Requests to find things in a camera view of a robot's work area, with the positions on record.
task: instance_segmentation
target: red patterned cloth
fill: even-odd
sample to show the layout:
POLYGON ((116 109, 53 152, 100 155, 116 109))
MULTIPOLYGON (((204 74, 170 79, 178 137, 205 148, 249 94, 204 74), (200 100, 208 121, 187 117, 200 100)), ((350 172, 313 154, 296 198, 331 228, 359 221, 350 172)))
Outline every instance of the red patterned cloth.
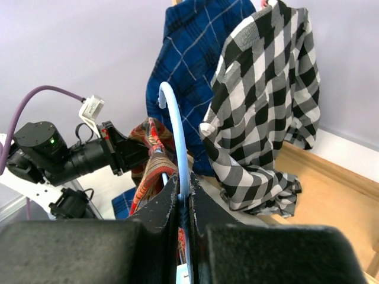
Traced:
MULTIPOLYGON (((147 118, 129 135, 130 139, 137 140, 149 148, 150 159, 147 163, 131 170, 131 178, 137 186, 136 194, 130 209, 130 215, 144 207, 163 188, 162 174, 170 178, 175 171, 176 155, 172 133, 156 118, 147 118)), ((184 256, 184 232, 179 229, 178 251, 182 260, 184 256)))

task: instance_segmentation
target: garment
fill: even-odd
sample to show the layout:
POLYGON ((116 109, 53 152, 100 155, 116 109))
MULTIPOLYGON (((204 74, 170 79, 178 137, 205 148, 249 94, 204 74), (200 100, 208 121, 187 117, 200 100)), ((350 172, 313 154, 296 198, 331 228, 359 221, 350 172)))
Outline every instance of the garment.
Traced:
MULTIPOLYGON (((149 148, 147 163, 131 170, 131 178, 137 186, 130 207, 130 215, 144 207, 163 189, 162 174, 171 177, 177 171, 175 143, 172 133, 157 119, 147 118, 137 126, 129 138, 149 148)), ((185 238, 183 229, 178 231, 178 254, 185 260, 185 238)))
POLYGON ((163 46, 147 83, 147 114, 172 132, 168 109, 158 106, 159 85, 174 90, 193 171, 213 176, 198 126, 213 97, 210 86, 227 36, 255 11, 250 0, 186 0, 166 11, 163 46))
POLYGON ((308 11, 268 3, 227 38, 200 134, 231 210, 288 217, 301 185, 275 158, 284 140, 312 148, 320 78, 308 11))

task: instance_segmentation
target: light blue hanger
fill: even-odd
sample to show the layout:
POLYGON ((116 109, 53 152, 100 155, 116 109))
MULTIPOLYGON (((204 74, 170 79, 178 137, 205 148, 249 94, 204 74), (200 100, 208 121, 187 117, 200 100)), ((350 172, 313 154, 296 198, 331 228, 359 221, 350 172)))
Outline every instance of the light blue hanger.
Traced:
POLYGON ((162 82, 159 86, 159 107, 166 108, 166 103, 168 105, 168 111, 170 114, 172 130, 174 132, 176 156, 178 157, 178 169, 179 169, 179 185, 180 194, 179 208, 180 208, 180 223, 185 234, 185 258, 187 261, 187 268, 189 274, 189 281, 191 282, 191 259, 190 259, 190 229, 188 226, 188 216, 190 214, 190 209, 188 206, 188 196, 190 194, 190 175, 188 171, 188 159, 187 159, 187 147, 184 140, 184 132, 182 119, 179 112, 178 103, 176 102, 176 97, 171 86, 167 82, 162 82))

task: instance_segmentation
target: white plug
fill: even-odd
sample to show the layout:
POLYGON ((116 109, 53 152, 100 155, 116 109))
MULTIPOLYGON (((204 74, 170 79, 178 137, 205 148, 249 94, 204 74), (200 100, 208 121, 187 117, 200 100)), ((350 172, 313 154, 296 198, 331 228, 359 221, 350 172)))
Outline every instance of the white plug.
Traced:
POLYGON ((100 132, 96 126, 96 118, 99 115, 105 101, 98 96, 93 95, 92 97, 85 100, 81 109, 79 110, 79 117, 84 121, 86 125, 100 138, 100 132))

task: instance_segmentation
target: black and white checkered shirt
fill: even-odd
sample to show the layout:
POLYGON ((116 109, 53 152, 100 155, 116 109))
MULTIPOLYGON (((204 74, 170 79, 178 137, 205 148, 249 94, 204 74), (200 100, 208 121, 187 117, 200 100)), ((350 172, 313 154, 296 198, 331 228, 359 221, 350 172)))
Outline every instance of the black and white checkered shirt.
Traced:
POLYGON ((227 38, 199 128, 229 208, 288 217, 301 186, 275 158, 284 140, 313 147, 320 78, 308 11, 268 3, 227 38))

